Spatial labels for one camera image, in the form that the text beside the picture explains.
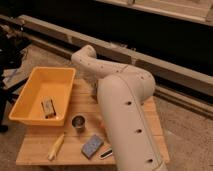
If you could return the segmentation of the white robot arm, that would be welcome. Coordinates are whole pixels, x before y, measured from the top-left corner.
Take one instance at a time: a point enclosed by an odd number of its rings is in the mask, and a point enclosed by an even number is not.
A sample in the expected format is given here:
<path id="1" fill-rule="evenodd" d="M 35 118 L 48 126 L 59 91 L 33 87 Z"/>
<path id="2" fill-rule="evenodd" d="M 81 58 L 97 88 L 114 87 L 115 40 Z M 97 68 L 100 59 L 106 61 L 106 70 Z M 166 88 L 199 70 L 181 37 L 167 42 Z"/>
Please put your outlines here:
<path id="1" fill-rule="evenodd" d="M 98 79 L 97 101 L 118 171 L 168 171 L 142 109 L 155 91 L 152 74 L 97 58 L 86 45 L 71 61 Z"/>

